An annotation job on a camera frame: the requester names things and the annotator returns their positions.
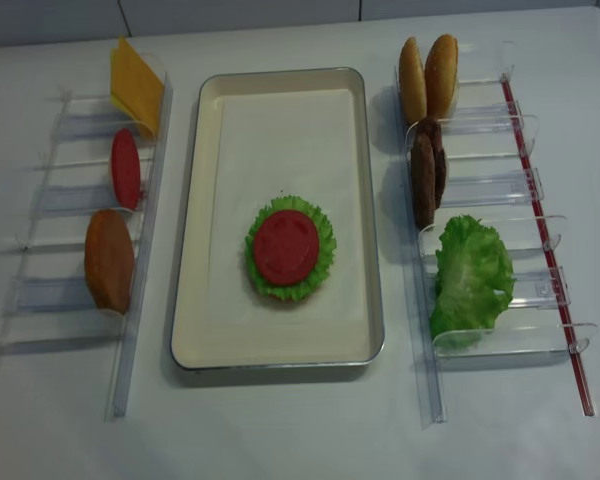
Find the green lettuce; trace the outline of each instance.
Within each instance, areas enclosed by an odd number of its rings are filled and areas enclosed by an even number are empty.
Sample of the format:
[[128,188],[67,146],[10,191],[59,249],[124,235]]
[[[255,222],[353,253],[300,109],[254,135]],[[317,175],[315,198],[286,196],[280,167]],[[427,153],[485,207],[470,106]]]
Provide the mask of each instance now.
[[[256,232],[264,221],[273,213],[280,210],[297,210],[307,215],[318,230],[320,250],[311,273],[299,283],[288,286],[272,285],[260,274],[253,257],[253,240]],[[247,264],[247,272],[256,290],[263,295],[271,295],[283,301],[297,302],[311,295],[316,288],[329,276],[329,267],[333,264],[334,250],[337,242],[333,236],[333,227],[327,216],[322,213],[320,207],[311,205],[300,197],[289,195],[274,198],[271,205],[267,205],[258,212],[249,233],[245,238],[244,256]]]
[[[449,220],[440,242],[431,338],[449,330],[493,328],[513,299],[515,283],[511,258],[498,232],[463,215]],[[479,338],[469,335],[442,343],[466,347]]]

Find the white table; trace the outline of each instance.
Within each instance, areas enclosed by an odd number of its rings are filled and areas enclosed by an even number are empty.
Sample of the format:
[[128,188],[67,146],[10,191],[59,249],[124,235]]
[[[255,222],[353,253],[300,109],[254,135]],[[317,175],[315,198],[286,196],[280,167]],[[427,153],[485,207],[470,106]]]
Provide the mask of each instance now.
[[[421,426],[398,228],[404,223],[392,106],[398,52],[430,44],[517,43],[513,89],[540,117],[533,164],[547,213],[565,214],[559,250],[576,321],[600,325],[600,10],[548,10],[133,39],[175,90],[167,159],[127,417],[105,423],[110,346],[6,356],[0,372],[0,479],[600,479],[600,417],[584,418],[569,363],[445,374],[449,422]],[[44,148],[44,98],[58,84],[106,92],[114,42],[0,50],[0,162]],[[183,170],[198,90],[228,72],[350,66],[366,83],[386,345],[359,379],[185,388],[167,345]],[[11,137],[13,132],[21,136]],[[600,335],[584,353],[600,414]]]

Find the top bun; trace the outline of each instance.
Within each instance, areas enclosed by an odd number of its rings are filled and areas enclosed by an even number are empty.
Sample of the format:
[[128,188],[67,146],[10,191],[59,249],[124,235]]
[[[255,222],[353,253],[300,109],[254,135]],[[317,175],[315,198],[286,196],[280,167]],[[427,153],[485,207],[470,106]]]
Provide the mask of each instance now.
[[449,116],[458,85],[458,42],[449,34],[439,37],[424,67],[427,113],[440,119]]
[[400,52],[398,70],[402,112],[408,125],[427,116],[427,91],[422,60],[414,37],[409,37]]

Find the hamburger bun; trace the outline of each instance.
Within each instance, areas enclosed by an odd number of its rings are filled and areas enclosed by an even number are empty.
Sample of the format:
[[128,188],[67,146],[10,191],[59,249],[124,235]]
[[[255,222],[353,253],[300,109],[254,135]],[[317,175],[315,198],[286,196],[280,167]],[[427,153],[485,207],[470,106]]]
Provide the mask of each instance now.
[[400,52],[398,82],[402,113],[407,125],[412,125],[427,115],[426,84],[418,44],[414,37],[407,39]]
[[449,34],[439,37],[424,67],[427,114],[436,119],[450,116],[458,89],[458,42]]
[[124,219],[115,210],[98,210],[84,245],[87,286],[98,308],[127,313],[133,266],[133,244]]

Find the tray rim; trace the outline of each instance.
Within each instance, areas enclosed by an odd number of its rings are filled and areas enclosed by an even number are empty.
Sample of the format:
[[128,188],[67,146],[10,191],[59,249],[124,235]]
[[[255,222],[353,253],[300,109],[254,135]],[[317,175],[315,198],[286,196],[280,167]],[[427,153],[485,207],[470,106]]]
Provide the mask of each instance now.
[[[245,77],[253,77],[253,76],[257,76],[257,75],[283,75],[283,74],[301,74],[301,73],[308,73],[308,72],[312,72],[312,73],[317,73],[317,72],[333,72],[333,71],[348,71],[353,73],[356,77],[359,78],[360,80],[360,84],[361,84],[361,91],[362,91],[362,99],[363,101],[362,103],[362,125],[364,127],[365,130],[365,139],[364,139],[364,145],[366,148],[366,156],[367,156],[367,161],[366,161],[366,168],[368,169],[368,175],[369,175],[369,191],[370,191],[370,222],[371,222],[371,230],[373,233],[373,248],[371,248],[372,252],[373,252],[373,268],[376,271],[376,275],[377,275],[377,290],[378,290],[378,300],[379,300],[379,304],[378,304],[378,313],[379,313],[379,321],[378,323],[378,336],[379,336],[379,341],[376,342],[377,343],[377,347],[375,349],[373,349],[371,351],[371,354],[365,358],[364,360],[348,360],[348,361],[325,361],[325,362],[302,362],[302,363],[297,363],[297,362],[277,362],[277,363],[263,363],[263,364],[246,364],[246,365],[219,365],[219,366],[200,366],[200,367],[191,367],[188,365],[183,365],[182,362],[180,362],[177,358],[176,353],[174,352],[174,348],[173,348],[173,335],[174,335],[174,328],[175,328],[175,316],[176,316],[176,307],[177,307],[177,299],[178,299],[178,287],[176,286],[176,292],[175,292],[175,296],[174,296],[174,300],[173,300],[173,307],[172,307],[172,311],[170,313],[170,319],[171,319],[171,338],[169,341],[169,353],[171,355],[171,358],[173,359],[174,363],[182,370],[187,371],[187,372],[212,372],[212,371],[226,371],[226,370],[273,370],[273,369],[302,369],[302,368],[317,368],[317,367],[331,367],[331,368],[339,368],[339,367],[366,367],[368,366],[373,360],[375,360],[378,355],[380,354],[380,352],[384,349],[385,346],[385,339],[386,339],[386,328],[385,328],[385,324],[384,324],[384,310],[383,310],[383,302],[382,302],[382,282],[381,282],[381,278],[380,278],[380,263],[379,263],[379,257],[378,257],[378,238],[377,238],[377,229],[376,229],[376,215],[375,215],[375,198],[373,195],[373,177],[372,177],[372,172],[371,172],[371,149],[370,149],[370,144],[369,144],[369,134],[368,134],[368,116],[367,116],[367,95],[366,95],[366,87],[365,87],[365,82],[364,82],[364,77],[362,76],[362,74],[356,70],[355,68],[352,67],[347,67],[347,66],[339,66],[339,67],[326,67],[326,68],[310,68],[310,69],[293,69],[293,70],[272,70],[272,71],[260,71],[260,72],[244,72],[244,73],[227,73],[227,74],[216,74],[216,75],[212,75],[209,78],[207,78],[202,85],[200,86],[200,89],[198,91],[198,101],[196,102],[196,113],[195,113],[195,119],[196,119],[196,125],[195,125],[195,129],[193,132],[193,148],[191,149],[191,158],[188,159],[188,168],[185,171],[190,171],[192,165],[193,165],[193,161],[194,161],[194,157],[195,157],[195,151],[196,151],[196,145],[198,143],[198,125],[200,122],[200,98],[202,96],[202,93],[205,89],[205,87],[209,84],[209,82],[213,81],[214,79],[217,78],[223,78],[223,77],[239,77],[239,76],[245,76]],[[184,238],[185,238],[185,234],[186,234],[186,218],[187,218],[187,213],[189,210],[189,198],[191,195],[191,182],[189,182],[189,185],[187,187],[187,197],[186,197],[186,202],[185,202],[185,210],[184,210],[184,214],[183,214],[183,218],[184,218],[184,224],[183,224],[183,228],[182,228],[182,234],[180,235],[180,238],[178,238],[178,241],[180,242],[179,245],[179,252],[178,252],[178,257],[180,259],[182,259],[182,253],[183,253],[183,249],[184,249]],[[177,285],[179,285],[179,281],[180,281],[180,275],[182,273],[182,270],[180,268],[180,265],[178,265],[178,282]]]

